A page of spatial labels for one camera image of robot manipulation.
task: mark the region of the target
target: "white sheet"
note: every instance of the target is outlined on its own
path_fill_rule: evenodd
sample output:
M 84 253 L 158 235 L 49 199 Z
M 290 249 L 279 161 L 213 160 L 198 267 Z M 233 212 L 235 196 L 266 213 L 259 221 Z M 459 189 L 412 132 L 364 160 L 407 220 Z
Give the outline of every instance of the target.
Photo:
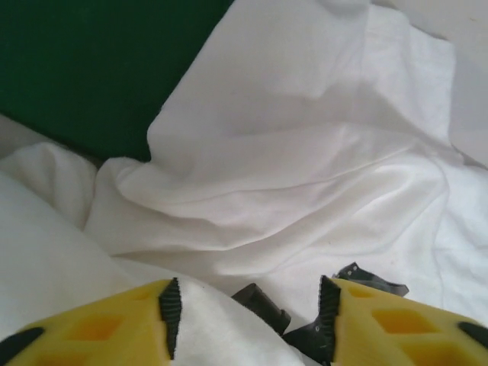
M 488 174 L 448 140 L 453 70 L 449 43 L 363 0 L 238 0 L 150 127 L 151 163 L 109 160 L 93 200 L 60 148 L 0 167 L 34 190 L 33 162 L 71 177 L 36 192 L 65 215 L 53 202 L 84 197 L 80 227 L 138 283 L 255 281 L 294 329 L 320 275 L 357 261 L 488 323 Z

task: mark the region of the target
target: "black mechanical part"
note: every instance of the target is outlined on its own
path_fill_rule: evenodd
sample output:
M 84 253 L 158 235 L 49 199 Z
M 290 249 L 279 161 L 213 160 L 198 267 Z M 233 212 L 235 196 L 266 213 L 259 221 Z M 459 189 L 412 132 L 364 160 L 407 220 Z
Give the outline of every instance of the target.
M 263 319 L 280 336 L 290 325 L 290 315 L 280 310 L 257 284 L 244 287 L 232 298 Z
M 385 281 L 383 278 L 359 268 L 356 262 L 344 267 L 333 277 L 353 281 L 401 297 L 409 293 L 409 288 L 405 284 L 394 284 L 393 282 Z
M 335 326 L 340 301 L 341 288 L 326 276 L 322 276 L 319 316 L 313 323 L 285 334 L 285 342 L 320 364 L 332 363 L 336 348 Z

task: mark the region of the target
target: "rectangular hole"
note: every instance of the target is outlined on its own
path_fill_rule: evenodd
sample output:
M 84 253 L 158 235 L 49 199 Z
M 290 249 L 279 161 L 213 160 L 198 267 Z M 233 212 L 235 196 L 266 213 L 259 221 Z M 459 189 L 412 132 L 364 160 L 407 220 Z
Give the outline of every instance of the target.
M 135 295 L 133 297 L 133 300 L 135 300 L 135 301 L 147 300 L 150 298 L 150 296 L 151 296 L 150 291 L 144 291 L 144 292 L 140 292 L 137 295 Z
M 373 317 L 387 333 L 413 334 L 438 331 L 427 319 L 413 310 L 374 310 Z
M 43 355 L 36 366 L 83 366 L 88 359 L 87 355 Z
M 373 297 L 373 294 L 361 288 L 350 287 L 349 293 L 354 297 Z
M 419 342 L 402 345 L 415 366 L 474 366 L 469 354 L 450 342 Z
M 109 339 L 122 323 L 119 315 L 96 315 L 81 320 L 66 339 L 75 341 L 104 341 Z

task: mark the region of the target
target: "white cloth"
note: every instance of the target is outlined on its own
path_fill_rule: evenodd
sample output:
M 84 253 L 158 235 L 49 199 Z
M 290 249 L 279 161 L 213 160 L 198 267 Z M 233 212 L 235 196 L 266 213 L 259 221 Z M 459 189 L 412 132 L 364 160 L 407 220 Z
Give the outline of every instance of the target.
M 315 318 L 320 275 L 354 261 L 488 323 L 488 173 L 448 140 L 453 72 L 449 43 L 366 0 L 237 0 L 150 127 L 152 161 L 98 172 L 85 234 L 137 282 L 162 268 L 228 294 L 255 281 L 290 329 Z M 59 212 L 44 192 L 88 197 L 36 189 L 23 153 L 9 173 Z M 51 177 L 73 159 L 54 154 Z M 211 352 L 185 324 L 182 359 Z M 268 364 L 239 339 L 246 364 Z
M 100 246 L 3 172 L 0 247 L 0 339 L 138 284 Z
M 75 226 L 85 227 L 97 174 L 90 162 L 56 145 L 38 143 L 0 160 L 0 169 L 21 181 Z
M 179 286 L 183 307 L 174 366 L 304 365 L 274 330 L 230 297 L 193 281 Z

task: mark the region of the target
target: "dark green background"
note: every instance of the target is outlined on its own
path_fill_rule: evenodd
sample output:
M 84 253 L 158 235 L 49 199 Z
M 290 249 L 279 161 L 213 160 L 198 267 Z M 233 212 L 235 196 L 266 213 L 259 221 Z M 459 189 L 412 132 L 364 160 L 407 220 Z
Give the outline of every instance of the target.
M 0 0 L 0 113 L 100 159 L 147 160 L 147 127 L 230 3 Z

